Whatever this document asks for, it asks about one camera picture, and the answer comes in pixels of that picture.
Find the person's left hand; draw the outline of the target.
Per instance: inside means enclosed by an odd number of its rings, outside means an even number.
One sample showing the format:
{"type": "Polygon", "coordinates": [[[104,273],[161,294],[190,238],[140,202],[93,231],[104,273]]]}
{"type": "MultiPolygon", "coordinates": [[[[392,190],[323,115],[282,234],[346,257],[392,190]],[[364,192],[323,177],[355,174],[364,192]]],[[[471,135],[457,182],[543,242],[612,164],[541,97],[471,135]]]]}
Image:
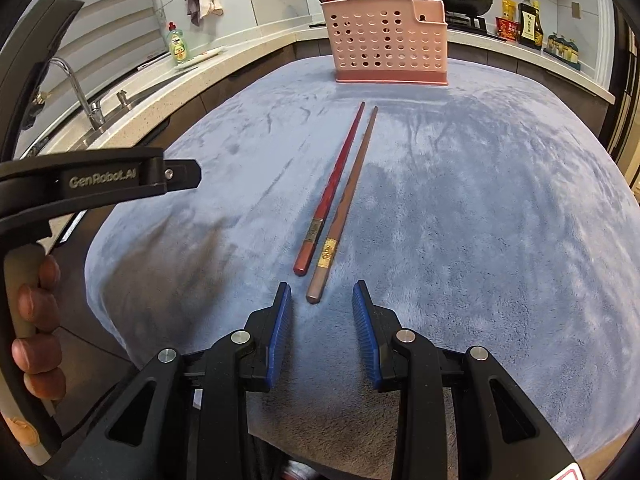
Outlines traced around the person's left hand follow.
{"type": "Polygon", "coordinates": [[[61,277],[52,256],[45,256],[38,270],[37,284],[23,284],[17,292],[17,312],[36,332],[12,342],[12,356],[24,373],[27,390],[40,400],[59,401],[66,393],[61,370],[62,347],[54,332],[61,325],[61,311],[54,296],[61,277]]]}

